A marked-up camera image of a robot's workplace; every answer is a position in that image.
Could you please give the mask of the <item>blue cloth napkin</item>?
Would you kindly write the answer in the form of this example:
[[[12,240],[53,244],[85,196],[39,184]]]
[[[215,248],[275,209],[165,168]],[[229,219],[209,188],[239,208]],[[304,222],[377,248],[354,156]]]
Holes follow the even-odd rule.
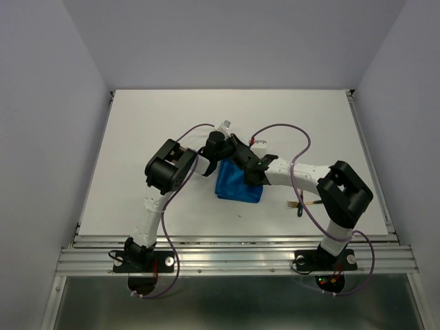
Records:
[[[214,190],[219,199],[257,204],[263,194],[262,186],[248,186],[244,183],[244,171],[231,160],[220,162]]]

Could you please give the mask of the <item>gold spoon green handle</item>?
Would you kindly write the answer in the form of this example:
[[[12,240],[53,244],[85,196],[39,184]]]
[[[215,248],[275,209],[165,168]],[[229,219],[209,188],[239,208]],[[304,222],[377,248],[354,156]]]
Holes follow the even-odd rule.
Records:
[[[297,210],[297,216],[298,217],[302,217],[302,215],[303,215],[303,205],[302,205],[302,202],[303,202],[303,190],[300,190],[300,199],[299,199],[299,202],[298,202],[298,210]]]

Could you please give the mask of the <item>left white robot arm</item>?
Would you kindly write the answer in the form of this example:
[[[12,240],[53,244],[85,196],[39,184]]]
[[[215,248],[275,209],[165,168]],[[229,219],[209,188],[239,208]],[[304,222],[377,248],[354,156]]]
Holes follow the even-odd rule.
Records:
[[[238,137],[218,130],[210,132],[205,146],[199,151],[183,147],[168,139],[147,163],[144,214],[133,234],[124,243],[120,261],[138,272],[152,272],[157,258],[154,249],[157,230],[174,193],[184,185],[189,174],[210,176],[217,164],[230,158],[236,151]]]

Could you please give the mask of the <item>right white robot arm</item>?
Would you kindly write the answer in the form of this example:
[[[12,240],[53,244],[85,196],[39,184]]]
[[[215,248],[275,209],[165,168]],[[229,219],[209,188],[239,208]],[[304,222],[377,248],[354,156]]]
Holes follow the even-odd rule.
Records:
[[[324,238],[317,248],[316,260],[332,268],[351,240],[359,218],[373,200],[371,189],[352,167],[343,161],[330,166],[288,162],[277,155],[257,156],[249,146],[232,134],[225,140],[230,160],[244,172],[248,186],[290,186],[297,193],[305,190],[319,196],[329,217]]]

